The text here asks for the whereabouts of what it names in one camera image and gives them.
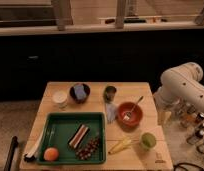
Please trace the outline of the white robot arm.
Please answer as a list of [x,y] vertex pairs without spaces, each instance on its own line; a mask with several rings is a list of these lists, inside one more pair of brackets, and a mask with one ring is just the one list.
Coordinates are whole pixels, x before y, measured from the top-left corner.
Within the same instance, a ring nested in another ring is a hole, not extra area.
[[165,70],[160,77],[161,86],[153,94],[158,124],[166,119],[166,111],[171,111],[181,100],[189,102],[204,113],[204,86],[202,67],[188,62]]

